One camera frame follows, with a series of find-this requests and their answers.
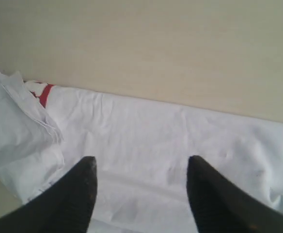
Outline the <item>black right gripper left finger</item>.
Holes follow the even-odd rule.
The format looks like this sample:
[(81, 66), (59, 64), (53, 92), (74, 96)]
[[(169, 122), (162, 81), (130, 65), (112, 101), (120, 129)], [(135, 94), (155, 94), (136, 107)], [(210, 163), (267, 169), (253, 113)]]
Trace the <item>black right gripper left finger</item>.
[(0, 233), (85, 233), (96, 196), (96, 159), (86, 156), (41, 195), (0, 217)]

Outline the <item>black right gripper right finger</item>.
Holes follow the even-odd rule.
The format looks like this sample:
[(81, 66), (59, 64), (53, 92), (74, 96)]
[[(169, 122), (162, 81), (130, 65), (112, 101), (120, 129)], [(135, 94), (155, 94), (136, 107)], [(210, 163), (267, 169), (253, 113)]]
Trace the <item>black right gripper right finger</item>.
[(200, 233), (283, 233), (283, 214), (246, 194), (201, 156), (189, 157), (186, 188)]

